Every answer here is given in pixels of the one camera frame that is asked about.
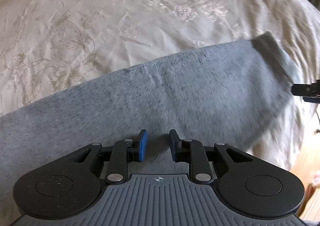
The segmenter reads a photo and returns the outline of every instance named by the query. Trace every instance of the white bedding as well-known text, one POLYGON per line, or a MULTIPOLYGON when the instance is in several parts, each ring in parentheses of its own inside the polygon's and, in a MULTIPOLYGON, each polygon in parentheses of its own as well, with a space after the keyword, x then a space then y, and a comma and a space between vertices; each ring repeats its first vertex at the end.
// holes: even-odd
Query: white bedding
MULTIPOLYGON (((303 83, 319 78, 320 13, 306 0, 0 0, 0 16, 2 115, 120 68, 266 31, 303 83)), ((314 110, 294 98, 253 153, 289 169, 314 110)))

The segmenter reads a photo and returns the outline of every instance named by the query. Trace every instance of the gray ribbed plate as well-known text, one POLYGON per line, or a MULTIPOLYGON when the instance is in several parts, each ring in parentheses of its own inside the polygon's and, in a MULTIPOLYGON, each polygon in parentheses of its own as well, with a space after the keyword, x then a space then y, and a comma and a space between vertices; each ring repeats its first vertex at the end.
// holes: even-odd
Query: gray ribbed plate
POLYGON ((257 220, 226 207, 210 186, 187 175, 134 174, 129 182, 109 186, 90 209, 68 219, 49 221, 27 215, 14 226, 304 226, 296 216, 257 220))

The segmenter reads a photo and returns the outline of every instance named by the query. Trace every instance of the gray towel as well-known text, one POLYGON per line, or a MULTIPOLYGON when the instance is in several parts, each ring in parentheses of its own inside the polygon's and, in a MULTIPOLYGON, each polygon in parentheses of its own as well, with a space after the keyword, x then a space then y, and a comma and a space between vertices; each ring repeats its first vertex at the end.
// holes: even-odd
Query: gray towel
POLYGON ((188 171, 172 161, 170 129, 247 150, 288 104, 295 73, 267 33, 119 70, 9 113, 0 119, 0 216, 17 214, 21 175, 91 142, 108 146, 147 129, 146 160, 130 173, 188 171))

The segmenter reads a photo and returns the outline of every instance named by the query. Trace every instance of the black clamp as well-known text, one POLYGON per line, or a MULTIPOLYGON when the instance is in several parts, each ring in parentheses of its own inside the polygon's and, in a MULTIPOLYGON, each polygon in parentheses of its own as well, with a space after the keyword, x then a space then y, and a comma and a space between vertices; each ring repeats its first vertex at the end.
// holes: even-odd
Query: black clamp
POLYGON ((291 93, 294 96, 301 96, 305 102, 320 103, 320 79, 316 83, 293 84, 291 93))
POLYGON ((109 184, 128 180, 128 162, 144 159, 147 131, 113 147, 92 143, 23 175, 13 188, 19 209, 32 217, 61 219, 92 205, 109 184), (100 179, 109 162, 105 179, 100 179))
POLYGON ((189 163, 190 180, 211 185, 231 209, 255 218, 277 218, 300 207, 304 187, 290 172, 225 143, 206 147, 197 140, 181 140, 175 130, 169 136, 172 159, 189 163))

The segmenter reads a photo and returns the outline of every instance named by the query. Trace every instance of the wooden floor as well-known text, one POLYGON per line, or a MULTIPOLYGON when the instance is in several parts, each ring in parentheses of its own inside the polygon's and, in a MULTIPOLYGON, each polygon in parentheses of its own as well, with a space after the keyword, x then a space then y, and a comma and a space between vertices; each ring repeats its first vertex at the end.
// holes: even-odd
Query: wooden floor
MULTIPOLYGON (((317 171, 320 171, 320 133, 314 131, 320 128, 317 116, 310 123, 310 129, 305 136, 301 151, 291 172, 295 174, 307 189, 317 171)), ((318 188, 307 203, 305 211, 300 216, 303 220, 320 221, 320 189, 318 188)))

